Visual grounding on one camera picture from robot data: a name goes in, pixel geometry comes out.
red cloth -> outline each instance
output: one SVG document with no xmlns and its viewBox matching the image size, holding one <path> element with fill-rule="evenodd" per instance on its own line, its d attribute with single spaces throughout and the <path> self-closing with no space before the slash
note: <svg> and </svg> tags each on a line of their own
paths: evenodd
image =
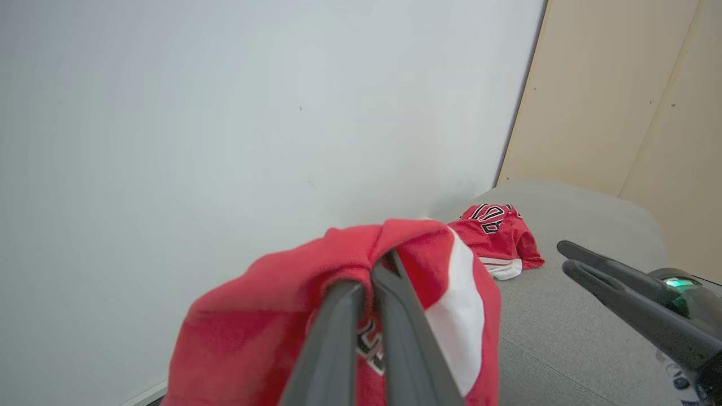
<svg viewBox="0 0 722 406">
<path fill-rule="evenodd" d="M 370 270 L 396 248 L 468 405 L 495 406 L 501 298 L 484 265 L 442 223 L 388 220 L 330 229 L 261 257 L 188 311 L 170 362 L 164 406 L 275 406 L 323 292 L 340 279 L 366 287 L 357 404 L 384 405 L 383 349 Z"/>
<path fill-rule="evenodd" d="M 449 227 L 479 257 L 519 258 L 522 269 L 544 265 L 534 236 L 511 204 L 475 204 Z"/>
</svg>

white wall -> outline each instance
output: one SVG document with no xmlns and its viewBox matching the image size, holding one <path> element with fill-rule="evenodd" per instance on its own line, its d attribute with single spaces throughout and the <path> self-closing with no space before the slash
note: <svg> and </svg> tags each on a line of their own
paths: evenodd
<svg viewBox="0 0 722 406">
<path fill-rule="evenodd" d="M 117 405 L 188 306 L 492 187 L 542 0 L 2 1 L 0 402 Z"/>
</svg>

beige panel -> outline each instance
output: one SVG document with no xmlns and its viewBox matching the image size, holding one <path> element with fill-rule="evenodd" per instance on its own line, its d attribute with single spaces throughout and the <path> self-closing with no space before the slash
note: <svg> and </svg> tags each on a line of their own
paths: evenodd
<svg viewBox="0 0 722 406">
<path fill-rule="evenodd" d="M 703 0 L 621 197 L 659 221 L 674 265 L 722 283 L 722 1 Z"/>
<path fill-rule="evenodd" d="M 549 0 L 499 183 L 619 195 L 697 0 Z"/>
</svg>

white stripe on red fabric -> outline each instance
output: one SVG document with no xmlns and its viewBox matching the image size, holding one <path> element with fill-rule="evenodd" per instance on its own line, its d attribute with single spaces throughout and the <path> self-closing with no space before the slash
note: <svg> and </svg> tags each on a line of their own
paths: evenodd
<svg viewBox="0 0 722 406">
<path fill-rule="evenodd" d="M 466 396 L 482 370 L 484 301 L 474 281 L 474 261 L 478 259 L 453 230 L 449 231 L 454 240 L 448 287 L 425 313 L 456 386 Z"/>
</svg>

